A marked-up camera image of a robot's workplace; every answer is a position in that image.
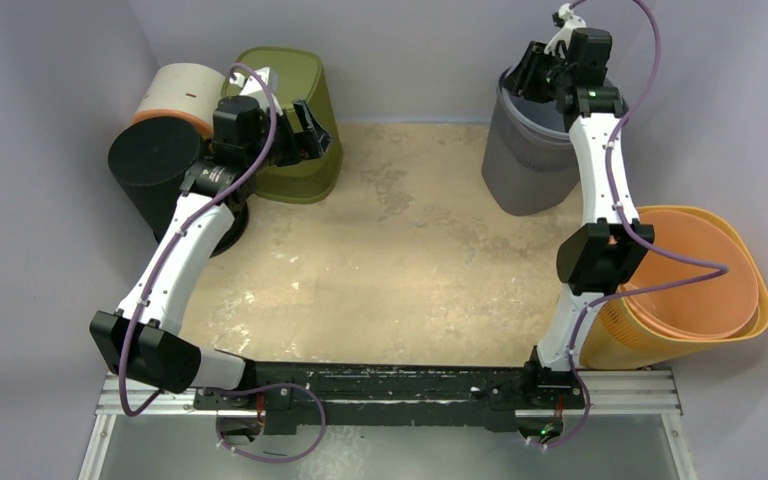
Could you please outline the olive green waste bin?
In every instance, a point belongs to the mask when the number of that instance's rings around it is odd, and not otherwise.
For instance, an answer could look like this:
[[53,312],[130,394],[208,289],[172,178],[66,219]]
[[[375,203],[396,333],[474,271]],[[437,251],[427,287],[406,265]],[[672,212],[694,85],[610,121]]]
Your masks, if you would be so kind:
[[287,204],[312,204],[325,199],[339,178],[344,149],[321,59],[314,53],[275,46],[259,46],[242,52],[236,59],[254,70],[264,67],[276,76],[272,91],[287,111],[289,123],[298,130],[294,100],[307,102],[312,117],[332,137],[319,159],[287,167],[267,167],[256,176],[255,194],[266,200]]

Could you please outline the black ribbed waste bin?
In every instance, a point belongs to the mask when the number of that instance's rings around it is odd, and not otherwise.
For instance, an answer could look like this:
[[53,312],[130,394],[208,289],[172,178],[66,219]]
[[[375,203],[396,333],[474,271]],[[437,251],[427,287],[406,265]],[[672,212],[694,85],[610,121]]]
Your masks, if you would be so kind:
[[252,144],[237,134],[214,142],[188,121],[169,116],[132,124],[108,152],[111,174],[156,241],[173,220],[181,193],[212,198],[242,176],[253,160]]

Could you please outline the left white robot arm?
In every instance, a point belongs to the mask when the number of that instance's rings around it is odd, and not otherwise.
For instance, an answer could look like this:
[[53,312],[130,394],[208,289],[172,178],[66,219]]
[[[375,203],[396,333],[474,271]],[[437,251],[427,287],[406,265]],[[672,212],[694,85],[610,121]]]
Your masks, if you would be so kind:
[[227,97],[214,117],[212,139],[185,120],[157,117],[128,127],[110,149],[112,171],[141,205],[159,191],[155,253],[115,310],[90,324],[120,384],[171,393],[239,387],[244,358],[181,338],[187,305],[209,259],[242,235],[258,172],[323,157],[334,143],[302,99],[283,110],[250,95]]

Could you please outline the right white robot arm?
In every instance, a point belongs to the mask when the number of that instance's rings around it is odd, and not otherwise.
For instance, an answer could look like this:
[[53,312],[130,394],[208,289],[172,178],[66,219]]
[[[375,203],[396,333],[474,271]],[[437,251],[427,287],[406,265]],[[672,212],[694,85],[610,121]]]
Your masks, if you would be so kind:
[[635,238],[655,238],[653,226],[639,219],[625,177],[620,132],[628,109],[619,90],[606,82],[612,46],[605,30],[564,26],[547,43],[531,42],[502,82],[513,96],[555,107],[579,170],[582,221],[559,247],[561,295],[535,348],[540,365],[553,371],[578,366],[602,303],[630,280],[646,255]]

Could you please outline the light grey smooth bucket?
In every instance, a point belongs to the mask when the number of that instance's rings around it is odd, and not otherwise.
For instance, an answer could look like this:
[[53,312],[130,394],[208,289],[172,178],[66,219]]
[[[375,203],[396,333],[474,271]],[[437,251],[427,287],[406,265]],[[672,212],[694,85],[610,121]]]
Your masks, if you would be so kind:
[[502,108],[512,118],[515,126],[525,127],[528,131],[542,135],[552,140],[569,142],[569,134],[565,130],[564,120],[555,110],[552,103],[537,103],[513,95],[503,86],[504,80],[512,71],[509,67],[504,70],[498,83],[498,97]]

